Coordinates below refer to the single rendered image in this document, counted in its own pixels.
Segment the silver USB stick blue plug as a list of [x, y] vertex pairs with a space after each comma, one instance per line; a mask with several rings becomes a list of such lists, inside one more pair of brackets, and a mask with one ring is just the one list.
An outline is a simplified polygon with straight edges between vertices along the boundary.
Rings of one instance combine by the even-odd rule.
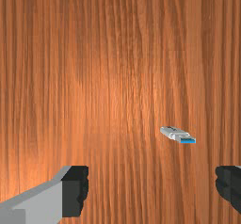
[[175, 140], [182, 144], [195, 143], [196, 138], [186, 131], [173, 126], [163, 126], [160, 128], [160, 133], [171, 140]]

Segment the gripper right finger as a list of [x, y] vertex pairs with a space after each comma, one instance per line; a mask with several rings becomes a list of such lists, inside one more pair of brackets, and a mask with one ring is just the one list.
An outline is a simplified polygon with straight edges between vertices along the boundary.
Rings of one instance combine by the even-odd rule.
[[218, 166], [215, 173], [218, 194], [241, 215], [241, 166]]

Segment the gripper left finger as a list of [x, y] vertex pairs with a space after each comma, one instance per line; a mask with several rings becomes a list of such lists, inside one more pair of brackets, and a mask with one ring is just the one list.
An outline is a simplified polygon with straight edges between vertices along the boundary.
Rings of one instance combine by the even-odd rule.
[[0, 203], [0, 224], [58, 224], [79, 217], [88, 196], [88, 167], [65, 166], [51, 181]]

